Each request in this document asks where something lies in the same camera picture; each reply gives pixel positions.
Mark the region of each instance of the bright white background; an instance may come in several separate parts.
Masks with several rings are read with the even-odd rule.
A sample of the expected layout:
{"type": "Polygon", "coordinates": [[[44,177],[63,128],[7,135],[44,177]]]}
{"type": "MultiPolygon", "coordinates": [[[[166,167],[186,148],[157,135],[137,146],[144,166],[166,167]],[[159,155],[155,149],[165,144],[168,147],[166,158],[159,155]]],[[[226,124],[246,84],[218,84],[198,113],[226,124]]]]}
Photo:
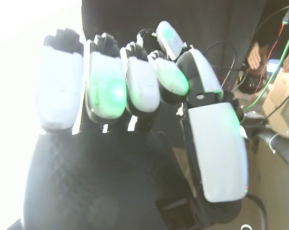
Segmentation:
{"type": "Polygon", "coordinates": [[[34,92],[44,37],[82,32],[81,0],[0,0],[0,230],[22,217],[39,126],[34,92]]]}

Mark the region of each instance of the person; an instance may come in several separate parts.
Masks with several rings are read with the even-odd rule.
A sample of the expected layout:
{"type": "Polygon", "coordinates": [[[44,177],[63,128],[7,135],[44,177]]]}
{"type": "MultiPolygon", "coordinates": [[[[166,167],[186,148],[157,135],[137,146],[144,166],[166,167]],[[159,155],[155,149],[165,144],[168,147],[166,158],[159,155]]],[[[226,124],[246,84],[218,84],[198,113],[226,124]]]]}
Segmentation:
{"type": "MultiPolygon", "coordinates": [[[[289,5],[289,0],[279,1],[279,0],[267,0],[265,8],[261,19],[259,20],[260,24],[265,18],[276,12],[277,10],[286,7],[289,5]]],[[[274,44],[279,29],[282,24],[282,19],[287,10],[284,10],[282,13],[278,13],[269,19],[255,34],[253,42],[251,43],[251,48],[247,54],[247,62],[250,66],[250,69],[256,72],[267,62],[267,56],[274,44]]],[[[281,37],[279,38],[278,44],[275,47],[270,59],[280,59],[283,49],[286,45],[287,39],[289,38],[289,24],[285,26],[281,37]]],[[[283,62],[283,71],[289,72],[289,52],[283,62]]]]}

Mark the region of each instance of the robotic hand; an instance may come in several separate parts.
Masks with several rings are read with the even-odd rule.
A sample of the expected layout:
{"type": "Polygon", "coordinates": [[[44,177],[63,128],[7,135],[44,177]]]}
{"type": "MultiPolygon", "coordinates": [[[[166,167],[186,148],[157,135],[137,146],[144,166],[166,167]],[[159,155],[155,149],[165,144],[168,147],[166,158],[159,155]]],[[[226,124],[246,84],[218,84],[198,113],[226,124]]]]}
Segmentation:
{"type": "MultiPolygon", "coordinates": [[[[248,188],[246,149],[235,110],[225,100],[226,92],[223,92],[206,58],[196,49],[186,51],[186,44],[168,22],[160,23],[156,40],[171,60],[177,60],[176,64],[161,51],[147,56],[145,49],[133,42],[119,51],[116,40],[109,34],[97,35],[94,41],[90,41],[90,71],[85,92],[89,118],[99,125],[120,122],[127,118],[127,108],[131,115],[138,117],[139,123],[149,124],[140,130],[149,131],[160,101],[169,104],[182,102],[184,115],[181,123],[197,197],[156,205],[168,226],[172,221],[169,210],[184,205],[190,207],[195,222],[202,227],[229,222],[238,214],[240,199],[248,188]],[[232,208],[230,217],[224,216],[224,208],[232,208]]],[[[52,53],[57,52],[57,47],[53,46],[52,53]]],[[[80,105],[80,67],[83,65],[82,55],[75,62],[70,60],[74,55],[78,56],[78,52],[53,58],[43,68],[41,81],[44,84],[37,93],[37,108],[46,131],[68,129],[77,116],[75,108],[80,105]],[[67,71],[68,74],[59,67],[60,63],[66,69],[77,71],[67,71]],[[54,72],[44,71],[51,67],[54,72]],[[62,99],[62,95],[72,90],[69,87],[63,89],[62,79],[66,75],[75,77],[74,91],[71,92],[73,100],[62,99]],[[50,79],[58,84],[52,88],[54,101],[48,104],[52,98],[42,92],[47,90],[50,79]],[[67,108],[70,109],[70,116],[66,116],[70,117],[69,122],[64,116],[54,115],[67,114],[67,108]],[[54,120],[42,119],[53,115],[56,117],[54,120]]]]}

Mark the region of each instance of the beige floor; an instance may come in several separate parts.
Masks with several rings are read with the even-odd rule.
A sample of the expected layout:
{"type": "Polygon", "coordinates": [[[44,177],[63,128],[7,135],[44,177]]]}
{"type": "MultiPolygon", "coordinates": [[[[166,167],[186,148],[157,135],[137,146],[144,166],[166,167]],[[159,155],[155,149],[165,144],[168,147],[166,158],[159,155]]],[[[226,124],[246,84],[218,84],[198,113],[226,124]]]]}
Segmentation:
{"type": "MultiPolygon", "coordinates": [[[[248,149],[249,193],[258,196],[267,211],[268,230],[289,230],[289,168],[277,154],[260,142],[257,153],[248,149]]],[[[188,160],[184,149],[174,148],[181,168],[191,182],[188,160]]],[[[208,230],[240,230],[249,224],[253,230],[261,230],[257,206],[249,199],[243,200],[239,216],[229,224],[215,225],[208,230]]]]}

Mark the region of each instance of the green cable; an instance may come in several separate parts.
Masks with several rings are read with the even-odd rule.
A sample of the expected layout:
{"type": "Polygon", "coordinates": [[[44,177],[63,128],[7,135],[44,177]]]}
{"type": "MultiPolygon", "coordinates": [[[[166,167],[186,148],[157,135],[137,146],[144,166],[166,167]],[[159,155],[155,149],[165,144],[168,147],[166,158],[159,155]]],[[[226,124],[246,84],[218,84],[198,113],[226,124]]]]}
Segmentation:
{"type": "Polygon", "coordinates": [[[247,106],[246,108],[243,108],[243,110],[246,112],[246,110],[249,110],[251,109],[259,100],[260,98],[264,95],[265,91],[267,90],[268,88],[268,85],[270,84],[270,82],[274,79],[275,75],[276,75],[276,72],[280,69],[280,66],[283,64],[283,61],[285,59],[285,56],[288,52],[288,49],[289,49],[289,39],[287,41],[287,44],[285,46],[285,49],[283,51],[283,54],[282,54],[282,57],[280,58],[280,61],[278,63],[278,67],[276,68],[276,70],[273,72],[273,74],[271,75],[271,77],[269,78],[267,84],[265,85],[265,87],[263,88],[263,90],[261,91],[260,95],[256,98],[255,101],[253,101],[249,106],[247,106]]]}

